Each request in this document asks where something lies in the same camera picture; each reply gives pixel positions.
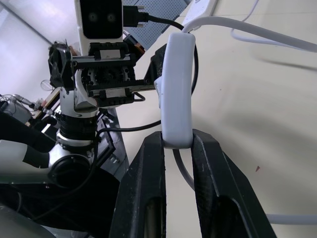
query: table surface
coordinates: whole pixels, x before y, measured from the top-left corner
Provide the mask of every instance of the table surface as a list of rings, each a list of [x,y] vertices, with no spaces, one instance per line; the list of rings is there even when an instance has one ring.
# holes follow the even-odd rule
[[[219,0],[214,15],[242,20],[253,3]],[[248,22],[316,43],[317,1],[260,0]],[[137,78],[143,78],[155,50],[177,31],[169,27],[138,61]],[[239,42],[224,27],[204,26],[193,34],[199,54],[193,127],[220,142],[248,177],[265,212],[317,214],[317,55]],[[117,108],[121,127],[160,119],[156,92],[143,95],[145,102]],[[129,161],[144,137],[160,129],[123,133]],[[191,173],[190,151],[181,154]],[[165,164],[167,237],[201,237],[194,193],[170,150],[165,150]],[[317,226],[273,228],[279,238],[310,238],[317,233]]]

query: wire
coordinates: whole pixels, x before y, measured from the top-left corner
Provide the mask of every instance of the wire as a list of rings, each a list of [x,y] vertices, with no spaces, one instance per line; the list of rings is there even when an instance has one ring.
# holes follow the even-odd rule
[[[167,24],[167,25],[171,25],[174,26],[180,30],[184,29],[184,26],[179,24],[176,21],[172,21],[172,20],[168,20],[168,19],[164,19],[164,18],[159,18],[159,17],[155,17],[155,16],[151,16],[149,15],[148,17],[149,21],[152,22],[157,22],[157,23],[162,23],[162,24]],[[195,65],[195,69],[194,69],[194,79],[192,82],[192,94],[196,88],[196,84],[197,84],[197,80],[198,80],[198,70],[199,70],[199,66],[198,66],[198,52],[197,52],[197,47],[195,45],[195,50],[194,50],[194,65]]]
[[[4,110],[3,112],[4,112],[4,113],[6,113],[6,112],[7,112],[6,114],[10,113],[10,116],[11,116],[11,117],[13,116],[13,113],[12,113],[12,112],[10,112],[10,111],[8,111],[8,110]]]
[[[134,95],[138,96],[140,99],[135,99],[135,102],[144,102],[145,101],[145,97],[142,96],[140,93],[136,92],[134,93]]]
[[[198,26],[203,26],[203,25],[217,25],[217,26],[225,26],[229,28],[234,28],[240,31],[251,33],[253,35],[264,37],[269,40],[277,41],[285,45],[289,45],[295,48],[300,48],[305,51],[317,53],[316,44],[303,41],[294,37],[286,36],[274,31],[270,31],[270,30],[267,30],[262,27],[258,27],[246,22],[237,21],[234,19],[229,19],[229,18],[219,17],[219,16],[206,16],[206,17],[200,17],[195,20],[192,20],[184,27],[182,32],[188,33],[192,29]]]
[[[317,215],[266,215],[271,224],[280,225],[317,225]]]
[[[178,166],[180,173],[183,175],[183,177],[184,177],[185,181],[188,183],[188,185],[195,191],[194,180],[190,176],[190,174],[188,173],[188,171],[183,163],[183,160],[182,160],[182,157],[180,155],[179,150],[173,150],[173,155],[174,155],[174,158],[175,158],[175,161],[176,161],[176,164]]]
[[[61,206],[65,205],[66,202],[67,202],[67,201],[58,204],[57,206],[53,207],[52,209],[48,210],[47,212],[45,212],[45,213],[43,213],[43,214],[41,214],[41,215],[39,215],[39,216],[33,218],[32,221],[36,221],[36,220],[38,220],[38,219],[41,219],[41,218],[43,218],[44,216],[47,216],[48,214],[50,214],[50,213],[56,211],[56,210],[57,210],[58,208],[60,208]]]
[[[249,12],[249,14],[242,20],[242,22],[245,22],[246,20],[248,20],[248,18],[252,15],[253,11],[255,10],[256,6],[258,5],[259,3],[259,0],[256,0],[253,4],[253,7],[251,8],[251,11]],[[235,29],[231,29],[230,31],[230,35],[238,40],[238,41],[244,41],[244,42],[250,42],[250,43],[258,43],[258,44],[265,44],[265,45],[274,45],[274,46],[283,46],[283,47],[289,47],[289,48],[293,48],[293,49],[297,49],[297,50],[301,50],[303,51],[302,49],[300,48],[297,48],[297,47],[293,47],[293,46],[289,46],[289,45],[286,45],[286,44],[282,44],[282,43],[279,43],[279,42],[276,42],[276,41],[272,41],[272,40],[267,40],[267,39],[264,39],[264,38],[251,38],[251,37],[244,37],[244,36],[239,36],[237,35],[235,32],[234,32]]]
[[[132,128],[103,128],[100,129],[101,132],[107,132],[107,131],[115,131],[115,132],[133,132],[133,131],[140,131],[140,130],[146,130],[150,129],[154,126],[160,125],[160,120],[153,122],[148,125],[138,126],[138,127],[132,127]]]

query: white power strip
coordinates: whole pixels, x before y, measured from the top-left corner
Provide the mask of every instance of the white power strip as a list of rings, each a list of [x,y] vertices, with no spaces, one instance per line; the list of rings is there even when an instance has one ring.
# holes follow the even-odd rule
[[[183,26],[196,18],[211,16],[215,9],[216,3],[217,0],[193,0],[191,7],[183,21]]]

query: black cable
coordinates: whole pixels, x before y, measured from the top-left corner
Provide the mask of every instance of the black cable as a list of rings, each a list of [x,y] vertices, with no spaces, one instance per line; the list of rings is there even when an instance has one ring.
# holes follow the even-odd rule
[[[154,126],[160,125],[160,120],[153,122],[148,125],[138,126],[138,127],[132,127],[132,128],[103,128],[100,131],[106,132],[106,131],[115,131],[115,132],[133,132],[133,131],[139,131],[139,130],[145,130],[150,129]]]
[[[157,23],[162,23],[162,24],[167,24],[167,25],[171,25],[174,26],[180,30],[183,30],[184,26],[179,24],[176,21],[172,21],[172,20],[168,20],[168,19],[164,19],[164,18],[159,18],[159,17],[155,17],[155,16],[151,16],[148,15],[148,20],[152,21],[152,22],[157,22]],[[194,50],[194,64],[195,64],[195,70],[194,70],[194,79],[192,82],[192,94],[195,90],[196,84],[197,84],[197,80],[198,80],[198,52],[197,52],[197,47],[195,45],[195,50]]]
[[[58,208],[60,208],[61,206],[63,206],[66,202],[67,202],[67,201],[62,202],[62,203],[58,204],[57,206],[53,207],[52,209],[48,210],[47,212],[42,213],[41,215],[32,218],[32,221],[36,221],[36,220],[38,220],[38,219],[41,219],[41,218],[43,218],[44,216],[47,216],[49,213],[52,213],[52,212],[56,211]]]
[[[136,92],[134,93],[134,95],[138,96],[140,99],[135,99],[135,102],[144,102],[145,101],[145,97],[143,95],[141,95],[140,93]]]

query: camera module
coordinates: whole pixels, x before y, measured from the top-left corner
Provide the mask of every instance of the camera module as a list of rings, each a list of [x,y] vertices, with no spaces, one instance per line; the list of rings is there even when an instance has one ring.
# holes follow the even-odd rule
[[[83,33],[88,39],[122,36],[121,0],[80,0]]]

